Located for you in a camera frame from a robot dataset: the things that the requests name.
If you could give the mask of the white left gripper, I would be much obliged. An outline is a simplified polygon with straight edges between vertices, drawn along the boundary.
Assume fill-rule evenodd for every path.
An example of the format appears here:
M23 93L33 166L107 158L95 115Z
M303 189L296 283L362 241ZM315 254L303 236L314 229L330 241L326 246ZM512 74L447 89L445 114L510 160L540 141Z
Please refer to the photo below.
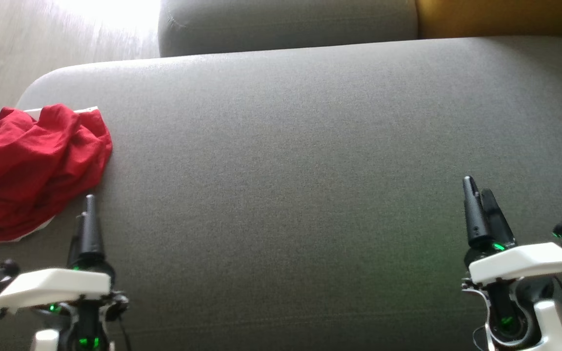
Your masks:
M0 263L0 284L4 285L0 292L0 318L25 308L54 312L56 306L65 302L79 307L83 301L98 302L107 320L116 320L127 311L127 297L112 288L116 274L105 260L94 195L85 196L85 211L76 217L68 266L72 267L20 273L13 260Z

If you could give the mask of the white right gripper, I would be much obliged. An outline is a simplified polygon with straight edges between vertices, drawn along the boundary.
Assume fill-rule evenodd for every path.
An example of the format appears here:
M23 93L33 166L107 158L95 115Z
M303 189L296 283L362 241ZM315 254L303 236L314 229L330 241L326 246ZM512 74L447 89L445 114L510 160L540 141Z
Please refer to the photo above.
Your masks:
M462 190L470 247L464 257L468 275L462 279L462 288L485 288L501 281L562 273L561 245L516 245L493 192L486 188L480 194L468 175L462 179Z

